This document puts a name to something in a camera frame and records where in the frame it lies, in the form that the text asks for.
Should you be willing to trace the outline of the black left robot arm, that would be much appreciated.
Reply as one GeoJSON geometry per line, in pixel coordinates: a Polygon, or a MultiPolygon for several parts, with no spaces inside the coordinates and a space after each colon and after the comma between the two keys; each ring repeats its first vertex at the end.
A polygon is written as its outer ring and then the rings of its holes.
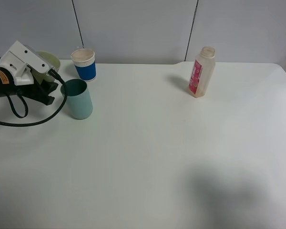
{"type": "Polygon", "coordinates": [[[58,84],[47,82],[44,79],[38,82],[36,76],[33,76],[33,79],[33,84],[16,86],[11,73],[0,67],[0,97],[10,98],[16,95],[24,105],[27,104],[24,98],[29,98],[44,105],[51,105],[54,97],[50,96],[50,93],[57,89],[58,84]]]}

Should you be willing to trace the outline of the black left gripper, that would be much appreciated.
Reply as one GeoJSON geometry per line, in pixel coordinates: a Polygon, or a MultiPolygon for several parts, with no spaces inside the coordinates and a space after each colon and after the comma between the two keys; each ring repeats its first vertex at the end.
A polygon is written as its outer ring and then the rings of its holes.
{"type": "Polygon", "coordinates": [[[50,94],[54,92],[57,87],[58,84],[55,82],[43,80],[39,83],[37,80],[34,80],[33,84],[16,85],[14,86],[14,90],[23,97],[40,102],[44,105],[51,105],[55,98],[50,96],[50,94]]]}

